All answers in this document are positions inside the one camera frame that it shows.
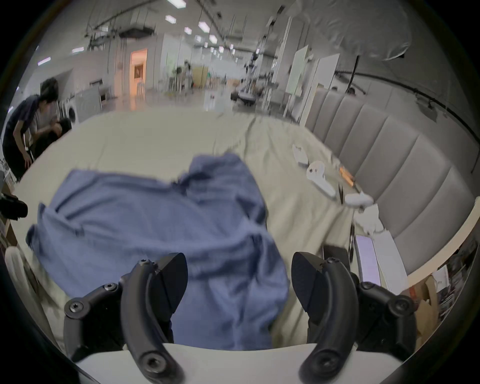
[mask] white controller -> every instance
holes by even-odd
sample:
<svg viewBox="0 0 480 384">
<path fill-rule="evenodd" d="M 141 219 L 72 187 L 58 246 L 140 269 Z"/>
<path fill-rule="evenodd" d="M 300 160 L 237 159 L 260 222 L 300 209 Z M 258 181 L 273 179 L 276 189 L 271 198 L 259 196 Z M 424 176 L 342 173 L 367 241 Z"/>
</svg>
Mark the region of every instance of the white controller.
<svg viewBox="0 0 480 384">
<path fill-rule="evenodd" d="M 336 191 L 332 185 L 325 180 L 325 164 L 321 161 L 314 161 L 307 168 L 307 179 L 315 183 L 325 194 L 331 198 L 335 198 Z"/>
<path fill-rule="evenodd" d="M 345 204 L 354 208 L 369 207 L 373 204 L 373 198 L 363 192 L 349 193 L 345 195 Z"/>
</svg>

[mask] cardboard box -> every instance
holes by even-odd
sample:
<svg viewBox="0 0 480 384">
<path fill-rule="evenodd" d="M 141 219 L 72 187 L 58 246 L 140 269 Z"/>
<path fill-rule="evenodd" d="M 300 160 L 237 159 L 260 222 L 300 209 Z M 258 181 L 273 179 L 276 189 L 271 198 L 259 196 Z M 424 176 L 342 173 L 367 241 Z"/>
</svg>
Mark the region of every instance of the cardboard box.
<svg viewBox="0 0 480 384">
<path fill-rule="evenodd" d="M 427 341 L 440 322 L 438 318 L 439 310 L 435 279 L 430 275 L 403 291 L 402 295 L 411 297 L 418 305 L 415 311 L 415 319 L 417 321 L 417 344 L 415 350 L 417 350 Z"/>
</svg>

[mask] padded wall panel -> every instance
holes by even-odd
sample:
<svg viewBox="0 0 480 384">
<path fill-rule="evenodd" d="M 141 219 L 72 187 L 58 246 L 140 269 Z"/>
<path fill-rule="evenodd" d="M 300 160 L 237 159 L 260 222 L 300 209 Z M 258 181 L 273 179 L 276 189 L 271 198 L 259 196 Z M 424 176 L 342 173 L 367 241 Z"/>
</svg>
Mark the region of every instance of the padded wall panel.
<svg viewBox="0 0 480 384">
<path fill-rule="evenodd" d="M 368 105 L 360 110 L 339 157 L 352 175 L 357 174 L 386 118 L 386 113 Z"/>
<path fill-rule="evenodd" d="M 412 127 L 391 117 L 385 121 L 356 175 L 359 185 L 375 201 L 402 167 L 418 135 Z"/>
<path fill-rule="evenodd" d="M 312 107 L 310 108 L 310 113 L 308 114 L 307 121 L 305 122 L 305 127 L 307 127 L 311 132 L 313 132 L 313 129 L 315 128 L 318 115 L 320 114 L 320 108 L 324 103 L 327 93 L 328 93 L 328 90 L 323 88 L 318 88 L 317 91 L 315 92 L 315 97 L 313 98 Z"/>
<path fill-rule="evenodd" d="M 325 100 L 320 108 L 320 113 L 318 114 L 317 122 L 313 128 L 313 134 L 320 140 L 322 143 L 325 142 L 325 137 L 327 137 L 330 125 L 335 117 L 336 111 L 340 106 L 340 102 L 343 99 L 344 94 L 338 92 L 328 92 Z"/>
<path fill-rule="evenodd" d="M 474 197 L 458 171 L 452 167 L 423 212 L 394 238 L 407 274 L 424 265 L 467 219 Z"/>
<path fill-rule="evenodd" d="M 446 157 L 420 135 L 402 168 L 377 200 L 380 219 L 394 238 L 422 213 L 450 167 Z"/>
<path fill-rule="evenodd" d="M 338 157 L 340 152 L 342 152 L 343 145 L 360 113 L 362 105 L 353 96 L 345 96 L 341 101 L 324 142 L 335 156 Z"/>
</svg>

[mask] man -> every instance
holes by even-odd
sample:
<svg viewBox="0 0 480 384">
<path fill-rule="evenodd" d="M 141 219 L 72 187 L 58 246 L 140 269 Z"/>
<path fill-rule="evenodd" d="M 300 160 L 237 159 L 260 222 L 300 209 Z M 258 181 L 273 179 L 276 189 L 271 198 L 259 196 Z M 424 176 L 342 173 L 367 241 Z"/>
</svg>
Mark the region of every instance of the man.
<svg viewBox="0 0 480 384">
<path fill-rule="evenodd" d="M 56 81 L 57 80 L 54 78 L 45 80 L 40 88 L 40 93 L 45 91 L 50 84 Z M 59 116 L 60 110 L 57 103 L 51 103 L 42 113 L 37 113 L 37 127 L 45 128 L 50 126 L 52 131 L 42 135 L 36 142 L 30 143 L 30 151 L 34 159 L 37 159 L 50 144 L 72 129 L 72 123 L 70 122 L 70 119 L 65 118 L 59 120 Z M 59 130 L 61 131 L 60 136 L 55 133 Z"/>
<path fill-rule="evenodd" d="M 17 180 L 20 180 L 32 165 L 32 158 L 25 148 L 23 135 L 29 131 L 30 144 L 50 132 L 54 132 L 57 136 L 61 135 L 59 125 L 49 125 L 37 129 L 38 112 L 41 114 L 46 111 L 49 105 L 55 103 L 59 97 L 57 80 L 48 79 L 47 81 L 48 85 L 40 95 L 29 96 L 19 104 L 5 126 L 2 143 L 3 155 Z"/>
</svg>

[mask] screw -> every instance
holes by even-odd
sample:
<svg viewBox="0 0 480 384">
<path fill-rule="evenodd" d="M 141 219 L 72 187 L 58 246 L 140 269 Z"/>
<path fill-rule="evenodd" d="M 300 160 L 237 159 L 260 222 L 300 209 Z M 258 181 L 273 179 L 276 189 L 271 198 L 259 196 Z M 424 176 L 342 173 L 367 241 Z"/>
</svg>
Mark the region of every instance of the screw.
<svg viewBox="0 0 480 384">
<path fill-rule="evenodd" d="M 73 313 L 80 312 L 83 308 L 84 308 L 84 305 L 82 303 L 80 303 L 79 301 L 74 301 L 70 305 L 70 311 L 73 312 Z"/>
<path fill-rule="evenodd" d="M 406 311 L 408 309 L 408 303 L 406 302 L 406 300 L 397 300 L 396 308 L 402 312 Z"/>
<path fill-rule="evenodd" d="M 150 352 L 142 357 L 143 368 L 150 373 L 162 373 L 167 369 L 167 361 L 159 353 Z"/>
<path fill-rule="evenodd" d="M 322 351 L 315 357 L 314 370 L 320 374 L 329 374 L 338 369 L 339 358 L 336 353 Z"/>
<path fill-rule="evenodd" d="M 111 292 L 111 291 L 114 291 L 114 290 L 117 289 L 117 284 L 115 284 L 115 283 L 108 283 L 108 284 L 105 284 L 105 285 L 103 286 L 103 288 L 104 288 L 105 291 L 110 291 L 110 292 Z"/>
<path fill-rule="evenodd" d="M 375 284 L 371 283 L 370 281 L 364 281 L 360 283 L 360 285 L 363 289 L 372 289 L 375 286 Z"/>
</svg>

